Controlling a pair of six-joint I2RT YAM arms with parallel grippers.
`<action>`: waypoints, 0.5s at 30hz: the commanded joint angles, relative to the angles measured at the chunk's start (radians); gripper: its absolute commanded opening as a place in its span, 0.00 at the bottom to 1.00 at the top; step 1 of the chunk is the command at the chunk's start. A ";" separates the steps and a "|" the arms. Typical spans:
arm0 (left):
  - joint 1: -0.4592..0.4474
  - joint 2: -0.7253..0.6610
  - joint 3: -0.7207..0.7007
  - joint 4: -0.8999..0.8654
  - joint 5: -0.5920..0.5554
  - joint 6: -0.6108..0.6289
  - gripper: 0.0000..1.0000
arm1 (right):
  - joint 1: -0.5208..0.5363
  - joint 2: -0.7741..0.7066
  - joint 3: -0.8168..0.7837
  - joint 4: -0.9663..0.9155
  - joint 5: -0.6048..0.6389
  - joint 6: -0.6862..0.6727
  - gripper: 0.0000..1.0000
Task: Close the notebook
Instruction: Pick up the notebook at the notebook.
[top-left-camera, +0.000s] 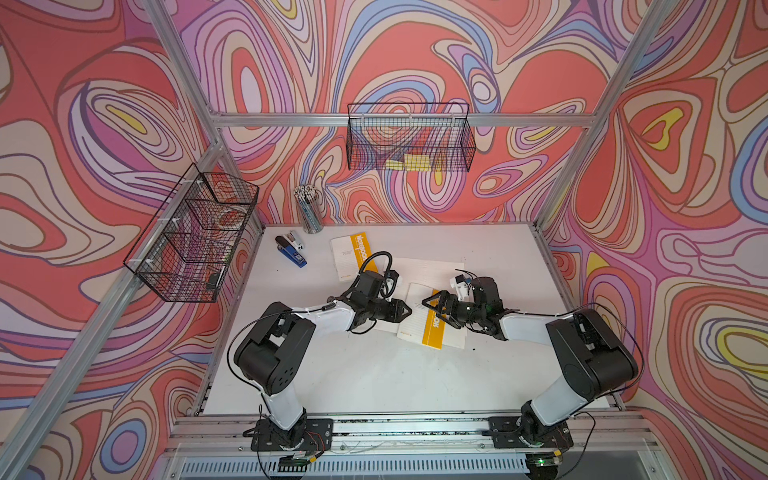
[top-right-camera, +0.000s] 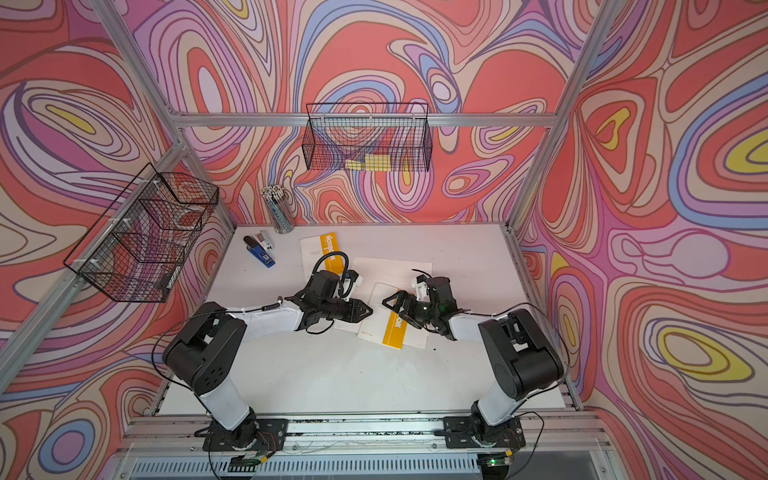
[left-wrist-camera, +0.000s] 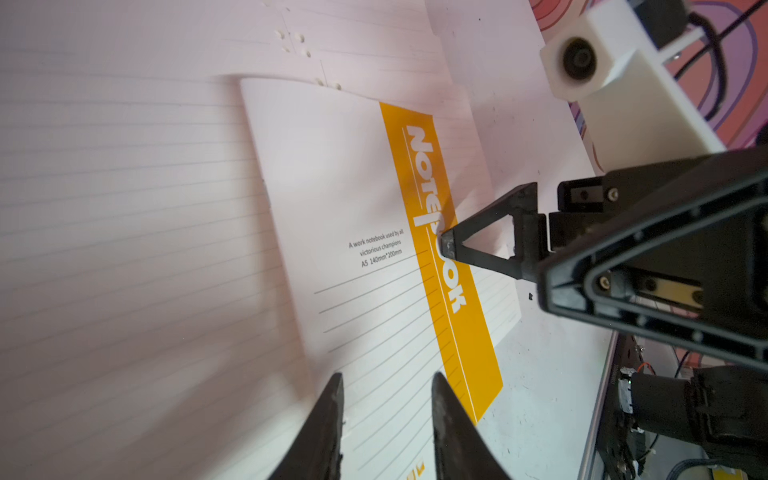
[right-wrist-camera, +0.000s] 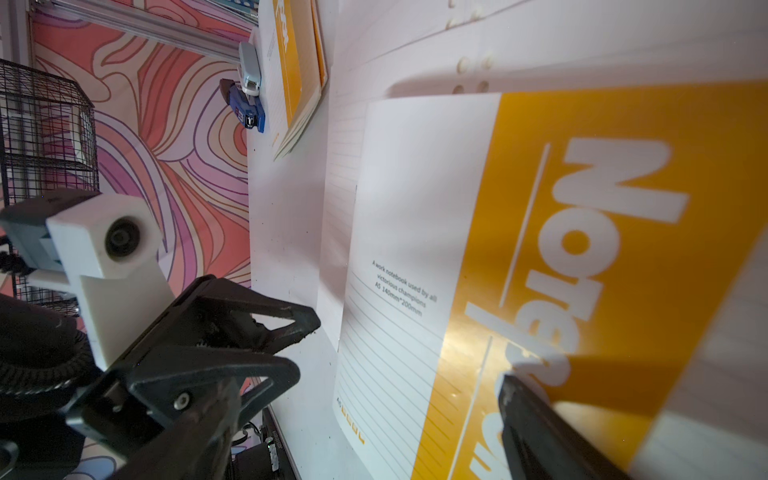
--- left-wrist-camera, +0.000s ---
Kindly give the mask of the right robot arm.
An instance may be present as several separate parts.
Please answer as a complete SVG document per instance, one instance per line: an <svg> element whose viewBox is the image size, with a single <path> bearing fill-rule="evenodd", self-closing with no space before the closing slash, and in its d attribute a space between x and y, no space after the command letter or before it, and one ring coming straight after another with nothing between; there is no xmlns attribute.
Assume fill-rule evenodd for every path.
<svg viewBox="0 0 768 480"><path fill-rule="evenodd" d="M690 379L620 364L605 463L640 461L645 430L706 464L767 475L767 149L756 146L562 182L543 214L518 186L442 233L441 254L533 282L542 310L718 359Z"/></svg>

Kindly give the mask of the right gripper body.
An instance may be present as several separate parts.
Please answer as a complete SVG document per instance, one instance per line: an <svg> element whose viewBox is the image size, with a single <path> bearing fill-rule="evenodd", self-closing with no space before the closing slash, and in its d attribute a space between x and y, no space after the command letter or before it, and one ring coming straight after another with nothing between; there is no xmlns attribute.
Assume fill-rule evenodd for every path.
<svg viewBox="0 0 768 480"><path fill-rule="evenodd" d="M767 368L767 149L681 172L544 260L540 307Z"/></svg>

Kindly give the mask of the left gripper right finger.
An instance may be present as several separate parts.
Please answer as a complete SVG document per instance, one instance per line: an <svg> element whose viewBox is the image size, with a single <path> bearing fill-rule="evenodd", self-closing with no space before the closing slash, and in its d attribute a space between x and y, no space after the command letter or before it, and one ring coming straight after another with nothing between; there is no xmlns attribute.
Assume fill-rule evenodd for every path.
<svg viewBox="0 0 768 480"><path fill-rule="evenodd" d="M436 478L509 480L441 372L433 376L431 400Z"/></svg>

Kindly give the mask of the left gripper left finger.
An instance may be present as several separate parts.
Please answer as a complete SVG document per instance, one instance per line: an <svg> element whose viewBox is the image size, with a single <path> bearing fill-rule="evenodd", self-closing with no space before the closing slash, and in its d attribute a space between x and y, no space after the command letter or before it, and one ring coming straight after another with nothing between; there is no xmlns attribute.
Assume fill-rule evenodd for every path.
<svg viewBox="0 0 768 480"><path fill-rule="evenodd" d="M269 480L341 477L344 382L340 372L326 383L292 445Z"/></svg>

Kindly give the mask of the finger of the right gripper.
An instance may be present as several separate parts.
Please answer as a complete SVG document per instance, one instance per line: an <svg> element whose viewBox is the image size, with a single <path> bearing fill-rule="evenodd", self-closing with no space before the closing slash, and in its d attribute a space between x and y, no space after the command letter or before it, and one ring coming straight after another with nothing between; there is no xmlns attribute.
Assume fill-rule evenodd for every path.
<svg viewBox="0 0 768 480"><path fill-rule="evenodd" d="M443 232L441 255L517 280L534 281L548 255L546 216L538 211L538 184L513 188Z"/></svg>

